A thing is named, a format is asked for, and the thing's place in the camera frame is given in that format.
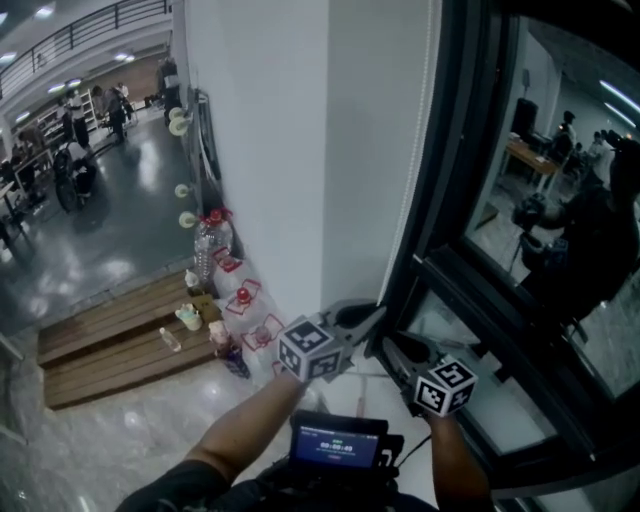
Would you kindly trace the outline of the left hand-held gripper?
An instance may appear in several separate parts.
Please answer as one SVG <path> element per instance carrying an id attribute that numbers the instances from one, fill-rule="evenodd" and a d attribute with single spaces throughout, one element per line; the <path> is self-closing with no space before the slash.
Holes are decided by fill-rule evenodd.
<path id="1" fill-rule="evenodd" d="M 331 382 L 350 365 L 357 346 L 386 314 L 369 299 L 344 299 L 322 313 L 302 316 L 278 336 L 277 356 L 283 368 L 300 382 Z"/>

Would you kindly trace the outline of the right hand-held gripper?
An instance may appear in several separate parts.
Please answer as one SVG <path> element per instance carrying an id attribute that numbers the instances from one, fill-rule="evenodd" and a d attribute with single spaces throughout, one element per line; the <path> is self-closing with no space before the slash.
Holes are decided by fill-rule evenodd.
<path id="1" fill-rule="evenodd" d="M 397 331 L 396 343 L 383 338 L 382 353 L 403 385 L 405 403 L 440 418 L 463 408 L 479 381 L 466 364 L 446 354 L 430 337 Z"/>

